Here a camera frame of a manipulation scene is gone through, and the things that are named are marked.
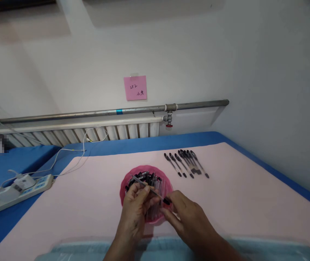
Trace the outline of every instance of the blue mattress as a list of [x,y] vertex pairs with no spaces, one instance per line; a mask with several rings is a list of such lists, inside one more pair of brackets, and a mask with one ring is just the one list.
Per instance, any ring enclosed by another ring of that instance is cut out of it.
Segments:
[[[60,148],[57,146],[36,146],[14,148],[8,153],[0,153],[0,185],[7,179],[13,178],[14,173],[8,172],[9,169],[18,173],[36,171],[46,163]],[[8,181],[4,187],[12,184]]]
[[[212,144],[218,144],[226,142],[240,153],[244,154],[261,167],[265,168],[269,173],[280,179],[282,182],[290,186],[299,194],[304,196],[310,201],[310,192],[287,178],[282,173],[278,172],[271,166],[267,165],[242,147],[238,146],[233,141],[229,140],[218,132],[201,132],[191,133],[174,136],[161,136],[152,138],[140,138],[132,140],[116,140],[116,141],[103,141],[97,143],[85,143],[85,156],[103,156],[103,155],[115,155],[126,154],[136,152],[147,152],[155,150],[168,150],[179,149],[185,147],[206,146]],[[69,144],[65,146],[66,149],[82,149],[82,144]],[[69,162],[77,156],[81,156],[82,152],[61,151],[57,157],[57,162],[53,169],[48,172],[36,173],[33,176],[44,176],[47,174],[59,175]],[[49,169],[54,158],[51,158],[46,164],[44,164],[39,170]],[[41,194],[33,196],[25,201],[16,204],[13,207],[5,209],[0,212],[0,242],[11,231],[11,229],[17,224],[21,217],[27,212],[32,204],[40,197]]]

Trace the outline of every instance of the charging cable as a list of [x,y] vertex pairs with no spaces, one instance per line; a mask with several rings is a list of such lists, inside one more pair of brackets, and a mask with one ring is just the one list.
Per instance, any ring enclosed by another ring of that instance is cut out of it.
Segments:
[[[80,159],[78,160],[78,162],[77,162],[72,168],[70,168],[69,170],[67,170],[67,171],[66,171],[65,173],[63,173],[63,174],[60,174],[60,175],[53,175],[53,176],[54,176],[54,177],[59,177],[59,176],[63,176],[63,175],[65,175],[65,174],[67,174],[67,173],[72,172],[71,170],[72,170],[73,168],[75,168],[75,167],[80,163],[82,157],[85,155],[85,151],[86,151],[86,150],[85,150],[85,138],[86,138],[87,132],[88,132],[89,130],[91,130],[91,129],[96,129],[96,128],[101,128],[101,127],[92,127],[92,128],[89,128],[89,129],[86,131],[86,133],[85,133],[85,135],[84,135],[84,137],[83,137],[83,140],[82,140],[82,150],[60,149],[60,150],[57,152],[56,157],[55,157],[55,159],[54,159],[54,162],[53,162],[52,166],[51,166],[49,169],[47,169],[47,170],[40,170],[40,171],[34,171],[34,172],[28,172],[28,173],[25,173],[25,174],[22,174],[22,175],[24,176],[24,175],[26,175],[26,174],[34,174],[34,173],[40,173],[40,172],[45,172],[45,171],[51,170],[51,169],[53,168],[53,166],[56,164],[58,154],[59,154],[62,150],[83,151],[83,154],[81,155]],[[92,143],[104,141],[104,140],[107,138],[107,136],[108,136],[108,132],[107,132],[104,128],[103,128],[103,130],[104,130],[105,133],[106,133],[104,139],[102,139],[102,140],[100,140],[100,141],[91,141],[89,138],[86,138],[86,140],[89,141],[89,142],[92,142]],[[8,171],[9,171],[9,172],[15,173],[16,176],[17,176],[17,175],[20,175],[18,172],[14,171],[14,170],[8,170]],[[4,183],[6,183],[7,181],[10,181],[10,180],[13,180],[13,179],[16,179],[16,177],[11,178],[11,179],[8,179],[8,180],[5,180],[5,181],[2,183],[2,185],[1,185],[0,187],[2,187],[2,186],[4,185]]]
[[23,137],[25,137],[25,138],[31,139],[31,140],[33,140],[33,141],[36,141],[36,142],[40,143],[41,145],[45,145],[45,144],[42,143],[41,141],[39,141],[39,140],[37,140],[37,139],[34,139],[34,138],[32,138],[32,137],[28,137],[28,136],[26,136],[26,135],[23,135],[22,133],[19,133],[18,131],[16,131],[16,130],[10,128],[9,126],[6,126],[6,125],[2,124],[1,122],[0,122],[0,125],[4,126],[5,128],[7,128],[7,129],[9,129],[9,130],[11,130],[11,131],[13,131],[13,132],[16,132],[17,134],[19,134],[19,135],[21,135],[21,136],[23,136]]

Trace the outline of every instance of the power strip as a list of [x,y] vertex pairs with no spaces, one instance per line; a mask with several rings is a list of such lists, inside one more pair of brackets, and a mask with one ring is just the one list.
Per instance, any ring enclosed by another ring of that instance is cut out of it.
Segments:
[[15,200],[12,200],[10,202],[0,201],[0,211],[8,207],[11,207],[23,200],[26,200],[32,196],[35,196],[45,190],[48,190],[49,188],[51,188],[52,183],[53,183],[53,176],[51,174],[38,179],[34,186],[27,188],[26,190],[23,190],[21,195]]

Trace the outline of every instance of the white radiator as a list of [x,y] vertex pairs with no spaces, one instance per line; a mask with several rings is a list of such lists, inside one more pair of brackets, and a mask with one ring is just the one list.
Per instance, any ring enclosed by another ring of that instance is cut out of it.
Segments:
[[[123,120],[20,127],[13,129],[25,136],[37,139],[45,145],[57,145],[63,147],[68,144],[82,142],[86,131],[92,127],[100,128],[88,131],[86,138],[89,138],[91,141],[103,140],[106,136],[105,130],[108,132],[108,136],[105,140],[157,137],[159,135],[159,124],[162,120],[162,117],[143,117]],[[5,135],[16,147],[32,147],[40,145],[40,143],[30,138],[25,138],[1,125],[0,134]]]

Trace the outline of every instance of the power adapter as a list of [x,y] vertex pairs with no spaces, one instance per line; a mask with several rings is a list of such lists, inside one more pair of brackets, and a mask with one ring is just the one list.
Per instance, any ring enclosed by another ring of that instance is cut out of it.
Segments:
[[34,186],[35,180],[31,176],[29,176],[29,174],[17,174],[14,183],[18,185],[21,189],[25,190]]
[[0,187],[0,201],[10,202],[15,200],[20,196],[21,192],[22,189],[14,183],[6,188]]

